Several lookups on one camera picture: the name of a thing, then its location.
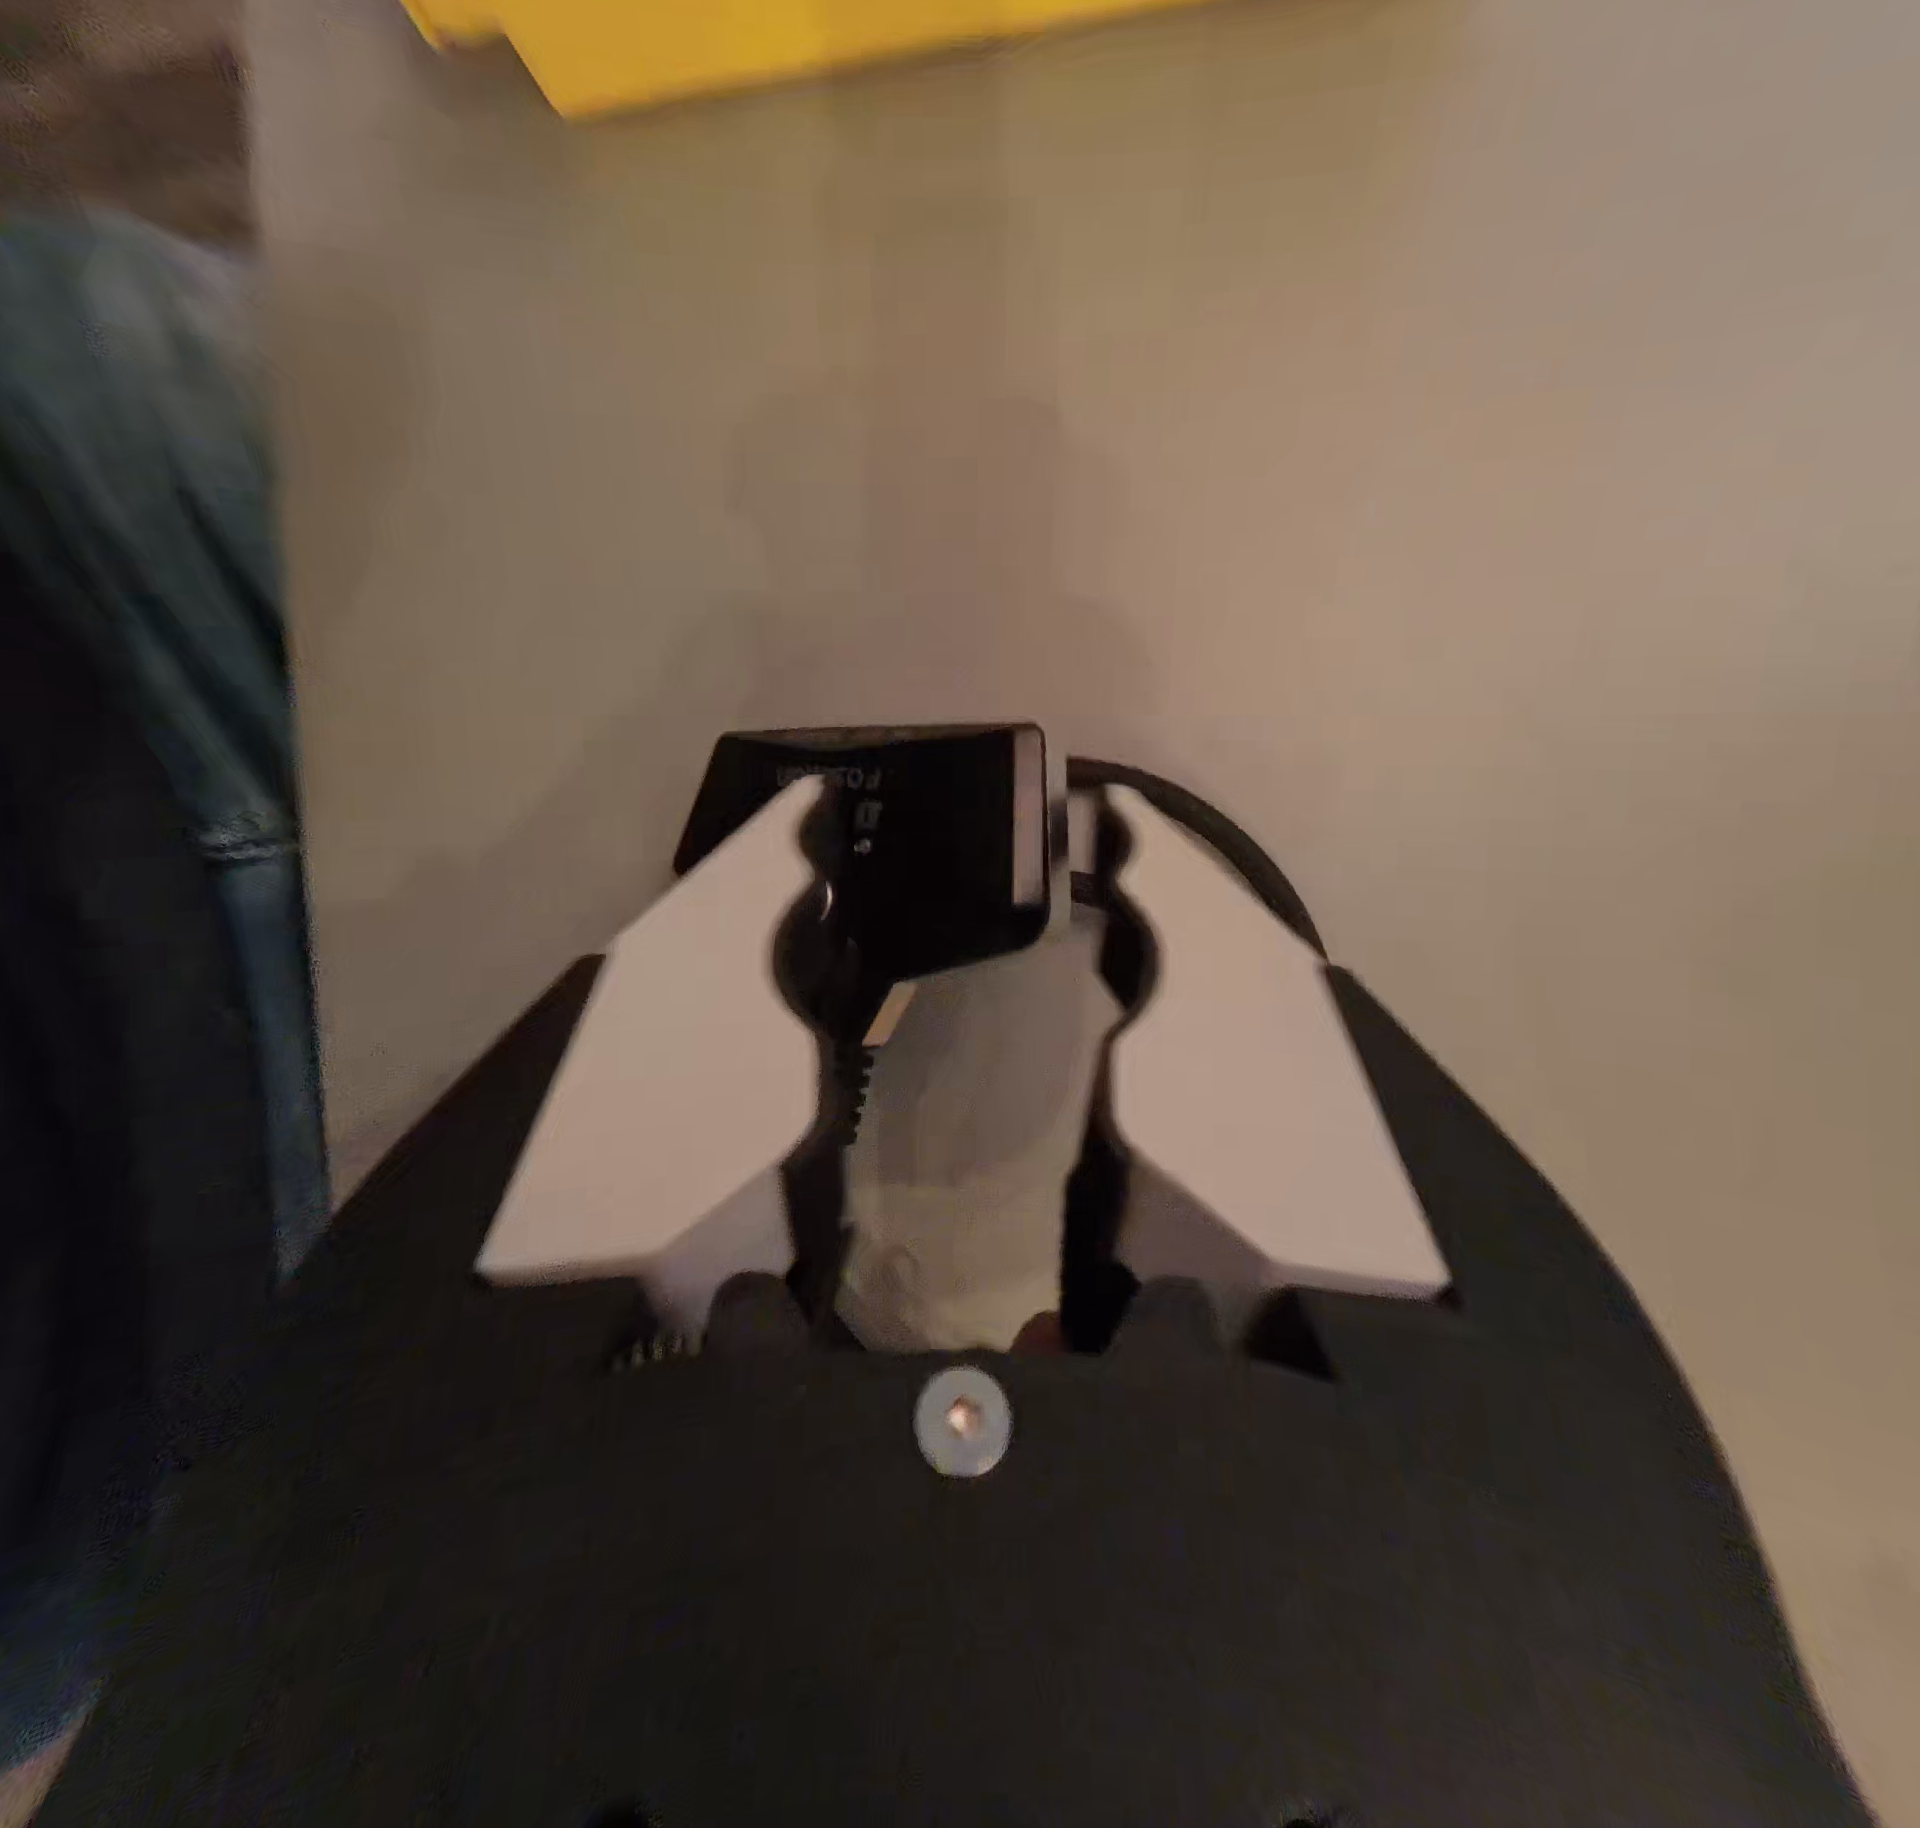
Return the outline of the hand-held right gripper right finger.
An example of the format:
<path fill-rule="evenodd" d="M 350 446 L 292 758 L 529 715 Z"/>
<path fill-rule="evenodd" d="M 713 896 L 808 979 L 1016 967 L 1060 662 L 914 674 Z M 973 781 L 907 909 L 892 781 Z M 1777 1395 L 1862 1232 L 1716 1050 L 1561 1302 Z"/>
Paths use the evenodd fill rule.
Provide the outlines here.
<path fill-rule="evenodd" d="M 1074 785 L 1068 846 L 1109 999 L 1068 1170 L 1068 1345 L 1109 1345 L 1152 1285 L 1199 1285 L 1230 1345 L 1290 1289 L 1440 1302 L 1449 1259 L 1275 860 L 1179 785 Z"/>

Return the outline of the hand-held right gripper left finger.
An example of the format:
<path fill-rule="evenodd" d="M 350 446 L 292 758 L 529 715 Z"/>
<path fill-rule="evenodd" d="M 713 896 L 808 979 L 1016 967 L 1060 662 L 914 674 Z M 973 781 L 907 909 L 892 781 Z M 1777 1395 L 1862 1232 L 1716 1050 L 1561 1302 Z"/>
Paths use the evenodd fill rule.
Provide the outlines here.
<path fill-rule="evenodd" d="M 798 1308 L 834 1308 L 834 1050 L 779 992 L 779 932 L 814 896 L 814 808 L 814 781 L 779 785 L 608 942 L 474 1246 L 488 1289 L 632 1285 L 675 1334 L 704 1334 L 732 1278 L 798 1278 Z"/>

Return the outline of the black hdmi switch box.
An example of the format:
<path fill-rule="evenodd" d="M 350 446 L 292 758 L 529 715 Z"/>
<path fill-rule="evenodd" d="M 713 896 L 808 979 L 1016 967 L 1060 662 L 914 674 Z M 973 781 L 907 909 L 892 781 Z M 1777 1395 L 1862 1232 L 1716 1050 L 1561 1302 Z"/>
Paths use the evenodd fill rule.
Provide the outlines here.
<path fill-rule="evenodd" d="M 1159 770 L 1068 758 L 1068 795 L 1048 795 L 1044 728 L 725 733 L 675 873 L 692 873 L 788 785 L 814 785 L 798 816 L 808 894 L 766 949 L 814 1050 L 814 1117 L 788 1170 L 835 1170 L 892 1005 L 936 975 L 1033 949 L 1060 873 L 1103 921 L 1109 1019 L 1048 1055 L 1044 1024 L 1016 1024 L 1021 1084 L 1044 1084 L 1044 1104 L 973 1114 L 981 1130 L 1016 1139 L 1016 1117 L 1048 1114 L 1074 1139 L 1109 1139 L 1109 1041 L 1169 1069 L 1169 1104 L 1222 1096 L 1199 1104 L 1213 1117 L 1334 1019 L 1325 937 L 1281 868 Z"/>

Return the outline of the person's blue jeans leg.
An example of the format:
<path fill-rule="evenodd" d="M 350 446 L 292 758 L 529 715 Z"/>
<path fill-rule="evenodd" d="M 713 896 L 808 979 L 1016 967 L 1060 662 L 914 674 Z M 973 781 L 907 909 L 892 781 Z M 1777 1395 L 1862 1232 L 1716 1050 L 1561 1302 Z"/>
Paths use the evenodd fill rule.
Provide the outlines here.
<path fill-rule="evenodd" d="M 120 213 L 5 221 L 0 539 L 0 562 L 120 685 L 210 868 L 252 1005 L 275 1285 L 287 1285 L 326 1232 L 332 1176 L 275 423 L 245 254 Z M 129 1547 L 93 1579 L 31 1589 L 5 1627 L 98 1601 Z"/>

